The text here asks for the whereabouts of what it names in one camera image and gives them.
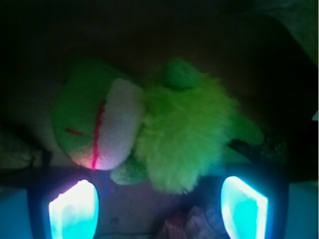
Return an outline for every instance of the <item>glowing light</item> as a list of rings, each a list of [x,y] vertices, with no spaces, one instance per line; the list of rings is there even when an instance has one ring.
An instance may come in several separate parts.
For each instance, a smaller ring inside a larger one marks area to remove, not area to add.
[[[225,228],[232,239],[264,239],[268,198],[238,177],[223,183],[221,208]]]
[[[49,203],[52,239],[92,239],[99,215],[99,198],[95,186],[79,181]]]

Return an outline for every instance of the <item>plush frog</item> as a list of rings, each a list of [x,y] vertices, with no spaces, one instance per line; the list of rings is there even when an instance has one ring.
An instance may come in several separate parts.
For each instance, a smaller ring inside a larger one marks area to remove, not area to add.
[[[150,180],[166,193],[190,192],[221,165],[248,163],[227,144],[261,144],[262,131],[238,111],[220,80],[180,58],[150,84],[97,60],[76,63],[53,111],[60,147],[78,164],[113,170],[120,185]]]

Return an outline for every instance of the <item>cyan light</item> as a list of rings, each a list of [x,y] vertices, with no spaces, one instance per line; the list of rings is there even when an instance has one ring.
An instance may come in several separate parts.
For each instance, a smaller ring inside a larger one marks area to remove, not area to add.
[[[92,239],[99,215],[99,198],[95,186],[79,181],[49,203],[52,239]]]
[[[238,177],[228,177],[224,181],[221,209],[225,228],[232,239],[265,238],[268,198]]]

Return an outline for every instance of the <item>cloth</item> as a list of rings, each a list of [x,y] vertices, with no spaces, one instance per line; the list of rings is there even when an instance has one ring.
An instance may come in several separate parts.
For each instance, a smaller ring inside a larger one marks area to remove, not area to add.
[[[228,239],[218,205],[209,205],[206,212],[197,206],[188,214],[177,212],[165,223],[156,239]]]

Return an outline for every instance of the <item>frog eye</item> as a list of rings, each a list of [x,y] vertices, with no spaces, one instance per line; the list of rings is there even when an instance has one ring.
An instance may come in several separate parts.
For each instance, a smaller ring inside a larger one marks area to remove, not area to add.
[[[72,128],[66,128],[65,132],[67,132],[69,134],[72,134],[72,135],[76,135],[76,136],[82,136],[83,135],[83,133],[81,131],[77,131],[77,130],[72,129]]]

